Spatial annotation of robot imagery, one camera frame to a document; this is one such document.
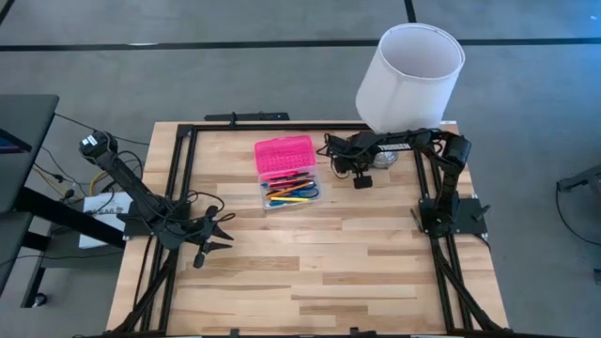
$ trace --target black table leg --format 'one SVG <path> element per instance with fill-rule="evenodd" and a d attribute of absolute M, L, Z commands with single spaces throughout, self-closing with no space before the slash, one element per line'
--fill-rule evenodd
<path fill-rule="evenodd" d="M 46 248 L 48 248 L 48 243 L 50 243 L 50 238 L 48 236 L 38 235 L 27 231 L 21 245 L 29 249 L 44 252 L 46 251 Z"/>
<path fill-rule="evenodd" d="M 15 208 L 29 211 L 50 222 L 66 226 L 82 235 L 101 240 L 117 248 L 125 248 L 121 231 L 29 188 L 21 188 Z"/>

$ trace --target wooden table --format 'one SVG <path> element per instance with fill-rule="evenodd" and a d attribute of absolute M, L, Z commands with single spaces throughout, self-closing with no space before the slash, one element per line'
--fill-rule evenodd
<path fill-rule="evenodd" d="M 154 128 L 144 182 L 157 194 L 165 191 L 177 124 L 161 122 Z M 443 128 L 457 132 L 454 123 Z M 323 131 L 199 133 L 191 189 L 219 195 L 224 212 L 237 213 L 222 225 L 235 238 L 234 248 L 211 253 L 202 269 L 194 269 L 197 248 L 182 247 L 168 333 L 228 334 L 240 328 L 241 334 L 347 334 L 350 327 L 444 332 L 429 240 L 409 213 L 417 210 L 420 197 L 413 154 L 401 153 L 389 170 L 371 170 L 374 187 L 366 190 L 353 189 L 352 179 L 336 178 L 330 159 L 318 156 L 323 200 L 266 213 L 258 194 L 254 143 L 298 134 L 311 135 L 316 149 L 323 145 Z M 458 190 L 473 194 L 467 168 Z M 203 214 L 209 202 L 202 198 L 193 204 L 193 216 Z M 494 321 L 506 326 L 487 247 L 474 236 L 455 238 L 466 287 Z M 128 242 L 107 329 L 131 310 L 145 245 L 146 238 Z M 456 295 L 450 285 L 449 290 L 460 327 Z M 157 327 L 161 300 L 160 292 L 151 328 Z"/>

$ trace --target gray floor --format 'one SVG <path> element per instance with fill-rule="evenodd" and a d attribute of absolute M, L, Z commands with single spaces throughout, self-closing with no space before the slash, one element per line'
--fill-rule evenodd
<path fill-rule="evenodd" d="M 418 21 L 457 38 L 601 37 L 596 0 L 414 0 Z M 407 21 L 400 0 L 16 0 L 1 44 L 376 38 Z M 555 181 L 601 162 L 601 45 L 466 47 L 445 118 L 473 142 L 470 169 L 487 215 L 513 329 L 582 337 L 601 330 L 601 248 L 558 218 Z M 0 92 L 55 93 L 58 112 L 131 139 L 159 120 L 287 111 L 355 119 L 354 96 L 374 49 L 0 53 Z M 45 145 L 76 178 L 95 169 L 76 150 L 86 130 L 57 119 Z M 141 156 L 143 146 L 121 144 Z M 39 163 L 52 167 L 45 155 Z M 37 177 L 29 184 L 52 195 Z M 588 190 L 562 196 L 566 218 L 601 241 Z M 35 227 L 43 232 L 43 223 Z M 0 300 L 0 336 L 103 330 L 118 267 L 53 270 L 53 302 L 19 309 L 34 262 L 20 261 Z"/>

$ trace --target black metal frame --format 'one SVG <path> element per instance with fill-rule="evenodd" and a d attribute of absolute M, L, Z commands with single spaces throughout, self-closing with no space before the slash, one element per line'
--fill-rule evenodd
<path fill-rule="evenodd" d="M 177 175 L 177 167 L 179 164 L 179 160 L 181 157 L 181 148 L 183 145 L 184 138 L 189 137 L 190 142 L 188 144 L 188 153 L 186 154 L 185 168 L 183 172 L 182 184 L 181 184 L 181 192 L 180 198 L 185 198 L 186 192 L 190 188 L 190 181 L 192 176 L 193 169 L 193 161 L 194 161 L 194 153 L 196 150 L 196 140 L 198 137 L 198 132 L 201 131 L 366 131 L 370 130 L 369 127 L 364 123 L 353 123 L 353 122 L 341 122 L 341 123 L 331 123 L 331 122 L 310 122 L 310 123 L 227 123 L 223 124 L 203 124 L 203 125 L 190 125 L 190 124 L 182 124 L 177 126 L 177 136 L 174 144 L 174 153 L 171 159 L 171 167 L 169 169 L 169 177 L 166 187 L 165 195 L 166 197 L 171 198 L 173 196 L 174 188 L 176 185 L 176 175 Z M 422 156 L 418 152 L 415 153 L 415 161 L 417 167 L 417 175 L 420 181 L 420 189 L 422 194 L 422 200 L 429 198 L 429 191 L 427 186 L 427 179 L 425 177 L 424 170 L 424 162 Z M 432 167 L 434 185 L 436 189 L 440 189 L 440 172 L 437 167 Z M 451 264 L 446 262 L 446 259 L 442 255 L 442 251 L 439 245 L 439 240 L 430 237 L 430 243 L 432 247 L 432 254 L 434 259 L 435 272 L 437 276 L 437 282 L 439 287 L 439 296 L 440 303 L 442 308 L 442 313 L 444 317 L 445 329 L 449 334 L 451 333 L 459 333 L 465 334 L 466 332 L 470 333 L 470 336 L 496 336 L 497 334 L 507 334 L 508 331 L 479 331 L 473 330 L 473 326 L 471 323 L 471 315 L 474 315 L 477 319 L 480 318 L 479 323 L 486 323 L 485 320 L 487 316 L 484 312 L 479 308 L 478 304 L 471 297 L 469 291 L 463 286 L 463 276 L 461 274 L 461 267 L 459 265 L 459 257 L 455 245 L 454 235 L 448 235 L 446 237 L 447 249 L 449 252 L 449 258 L 451 260 Z M 154 279 L 158 272 L 158 269 L 161 265 L 162 261 L 162 251 L 163 247 L 160 243 L 157 244 L 155 248 L 155 254 L 152 261 L 153 270 L 151 271 L 151 278 Z M 162 299 L 162 308 L 161 308 L 161 316 L 159 319 L 159 331 L 166 332 L 167 324 L 169 320 L 169 313 L 171 310 L 171 299 L 173 297 L 173 288 L 175 282 L 175 274 L 176 271 L 173 270 L 167 277 L 165 281 L 164 294 Z M 449 292 L 446 284 L 446 278 L 449 278 L 450 282 L 454 286 L 457 296 L 459 298 L 461 318 L 463 322 L 463 329 L 459 330 L 455 328 L 455 323 L 453 320 L 453 313 L 451 308 L 451 302 L 449 300 Z M 144 313 L 141 331 L 149 330 L 149 322 L 151 317 L 151 308 Z M 485 325 L 485 330 L 499 330 L 500 328 L 496 326 L 494 323 L 492 325 Z"/>

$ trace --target black floor stripe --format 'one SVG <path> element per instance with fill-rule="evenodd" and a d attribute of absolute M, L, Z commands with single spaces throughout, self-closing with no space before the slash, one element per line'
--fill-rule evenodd
<path fill-rule="evenodd" d="M 462 46 L 552 46 L 598 45 L 601 38 L 468 38 L 459 39 Z M 233 41 L 233 42 L 175 42 L 155 44 L 75 44 L 75 45 L 0 45 L 0 52 L 94 52 L 94 51 L 169 51 L 211 49 L 263 49 L 263 48 L 323 48 L 323 47 L 375 47 L 376 38 L 284 40 L 284 41 Z"/>
<path fill-rule="evenodd" d="M 2 24 L 4 19 L 7 17 L 8 11 L 10 10 L 10 8 L 12 7 L 12 4 L 14 2 L 15 2 L 15 0 L 7 0 L 7 2 L 2 7 L 2 11 L 0 11 L 0 25 Z"/>
<path fill-rule="evenodd" d="M 407 20 L 410 23 L 417 23 L 415 17 L 415 7 L 413 6 L 413 0 L 405 0 L 405 10 L 407 11 Z"/>

